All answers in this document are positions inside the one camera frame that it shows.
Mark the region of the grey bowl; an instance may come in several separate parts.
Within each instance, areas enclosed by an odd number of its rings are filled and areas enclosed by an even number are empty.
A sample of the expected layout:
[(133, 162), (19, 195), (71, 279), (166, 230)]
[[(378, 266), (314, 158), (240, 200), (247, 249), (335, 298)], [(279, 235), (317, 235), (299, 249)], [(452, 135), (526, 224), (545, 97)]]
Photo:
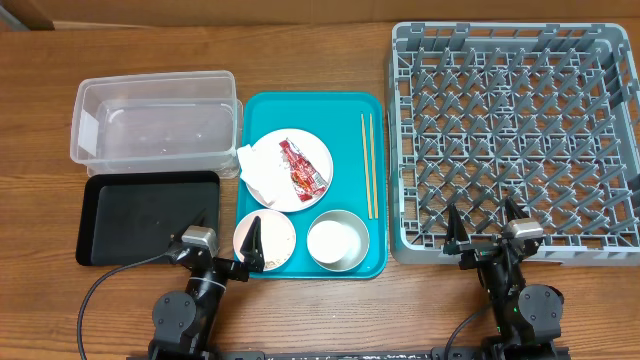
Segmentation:
[(310, 254), (311, 258), (322, 268), (331, 272), (347, 272), (355, 269), (366, 257), (369, 251), (369, 232), (365, 223), (354, 213), (346, 210), (331, 210), (321, 214), (311, 224), (310, 229), (317, 223), (324, 220), (338, 221), (352, 228), (358, 236), (358, 244), (352, 250), (352, 253), (346, 258), (334, 264), (323, 264), (316, 261)]

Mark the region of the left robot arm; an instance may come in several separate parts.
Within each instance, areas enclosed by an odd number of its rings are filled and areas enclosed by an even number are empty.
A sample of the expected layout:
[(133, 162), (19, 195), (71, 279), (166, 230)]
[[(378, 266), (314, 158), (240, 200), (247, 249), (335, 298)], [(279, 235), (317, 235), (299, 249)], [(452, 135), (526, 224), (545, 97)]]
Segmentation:
[(208, 342), (227, 283), (246, 282), (252, 273), (261, 273), (265, 267), (261, 225), (259, 217), (250, 223), (241, 243), (241, 261), (218, 256), (216, 232), (204, 225), (203, 216), (173, 236), (169, 261), (187, 268), (190, 277), (183, 291), (168, 292), (154, 305), (150, 359), (218, 357), (208, 348)]

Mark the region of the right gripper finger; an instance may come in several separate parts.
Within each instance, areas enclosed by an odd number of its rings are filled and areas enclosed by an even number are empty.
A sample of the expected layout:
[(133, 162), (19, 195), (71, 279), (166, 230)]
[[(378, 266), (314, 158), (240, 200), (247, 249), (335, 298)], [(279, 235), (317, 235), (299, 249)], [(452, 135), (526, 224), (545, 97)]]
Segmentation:
[(509, 222), (513, 220), (528, 219), (529, 215), (511, 198), (507, 197), (504, 202), (504, 210)]
[(457, 207), (453, 203), (450, 203), (447, 205), (447, 211), (448, 223), (445, 244), (458, 245), (460, 243), (468, 243), (469, 236)]

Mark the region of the red sauce packet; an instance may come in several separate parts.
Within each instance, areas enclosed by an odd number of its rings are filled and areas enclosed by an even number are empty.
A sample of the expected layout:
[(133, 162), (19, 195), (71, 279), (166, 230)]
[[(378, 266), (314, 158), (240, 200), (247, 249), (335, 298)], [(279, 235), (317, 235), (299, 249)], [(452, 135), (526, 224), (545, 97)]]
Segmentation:
[(306, 202), (323, 195), (328, 182), (300, 149), (288, 138), (281, 141), (279, 146), (289, 164), (290, 178), (299, 200)]

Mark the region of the white cup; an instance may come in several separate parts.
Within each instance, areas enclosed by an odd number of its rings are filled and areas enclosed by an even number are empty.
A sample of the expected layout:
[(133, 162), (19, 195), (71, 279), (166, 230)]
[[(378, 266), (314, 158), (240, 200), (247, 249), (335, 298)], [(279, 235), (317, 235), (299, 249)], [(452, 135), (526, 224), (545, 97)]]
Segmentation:
[(323, 264), (346, 259), (358, 242), (357, 233), (352, 228), (334, 220), (315, 224), (307, 236), (309, 253)]

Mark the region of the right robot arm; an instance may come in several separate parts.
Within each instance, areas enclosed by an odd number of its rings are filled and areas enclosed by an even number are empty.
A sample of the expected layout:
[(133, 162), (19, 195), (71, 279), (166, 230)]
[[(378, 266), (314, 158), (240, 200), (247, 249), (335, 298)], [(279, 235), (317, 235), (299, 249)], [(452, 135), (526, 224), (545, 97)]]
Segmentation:
[(453, 342), (470, 322), (491, 310), (498, 334), (482, 340), (475, 359), (568, 359), (569, 350), (555, 347), (561, 336), (564, 295), (558, 289), (528, 285), (521, 262), (535, 255), (542, 243), (542, 226), (530, 218), (513, 199), (504, 202), (507, 224), (496, 239), (473, 243), (461, 215), (447, 206), (448, 224), (443, 252), (458, 255), (459, 268), (475, 270), (488, 294), (488, 304), (465, 319), (451, 334), (443, 357), (454, 357)]

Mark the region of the white napkin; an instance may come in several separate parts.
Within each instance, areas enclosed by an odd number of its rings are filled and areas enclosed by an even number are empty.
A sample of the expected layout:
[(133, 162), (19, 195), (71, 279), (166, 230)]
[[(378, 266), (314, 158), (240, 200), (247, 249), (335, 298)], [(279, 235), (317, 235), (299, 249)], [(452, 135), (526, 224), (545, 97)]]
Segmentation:
[(278, 197), (276, 167), (273, 162), (268, 156), (256, 152), (250, 145), (239, 148), (237, 156), (241, 168), (240, 178), (256, 191), (267, 205), (273, 204)]

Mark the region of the small pink bowl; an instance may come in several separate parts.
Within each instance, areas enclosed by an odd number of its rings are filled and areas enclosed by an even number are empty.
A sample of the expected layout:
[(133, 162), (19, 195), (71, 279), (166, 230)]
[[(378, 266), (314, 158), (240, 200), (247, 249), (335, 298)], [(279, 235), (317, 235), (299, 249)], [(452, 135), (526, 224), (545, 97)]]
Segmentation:
[(236, 226), (233, 248), (236, 258), (244, 260), (241, 246), (253, 220), (261, 220), (261, 243), (265, 259), (265, 271), (283, 266), (292, 256), (296, 246), (296, 232), (291, 221), (282, 213), (271, 209), (259, 209), (246, 215)]

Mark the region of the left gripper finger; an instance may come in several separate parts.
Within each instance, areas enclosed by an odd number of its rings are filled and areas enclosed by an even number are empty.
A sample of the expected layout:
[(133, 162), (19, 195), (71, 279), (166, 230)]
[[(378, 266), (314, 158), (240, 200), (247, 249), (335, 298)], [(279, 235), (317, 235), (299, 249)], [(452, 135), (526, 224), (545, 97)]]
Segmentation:
[(242, 262), (250, 272), (262, 273), (265, 267), (264, 251), (261, 240), (261, 218), (256, 216), (248, 229), (240, 248)]
[(189, 220), (183, 227), (172, 234), (173, 240), (181, 240), (184, 233), (191, 226), (202, 226), (206, 219), (206, 210), (202, 209), (192, 220)]

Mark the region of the large white plate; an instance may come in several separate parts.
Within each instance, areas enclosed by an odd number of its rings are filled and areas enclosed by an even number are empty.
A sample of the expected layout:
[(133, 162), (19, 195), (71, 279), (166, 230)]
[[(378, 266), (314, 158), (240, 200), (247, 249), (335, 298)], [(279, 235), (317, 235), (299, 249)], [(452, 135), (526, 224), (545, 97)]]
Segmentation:
[[(323, 194), (301, 200), (291, 179), (290, 165), (279, 143), (288, 140), (326, 182)], [(272, 131), (239, 150), (241, 179), (262, 206), (279, 212), (297, 212), (317, 203), (328, 193), (334, 164), (328, 147), (315, 135), (300, 129)]]

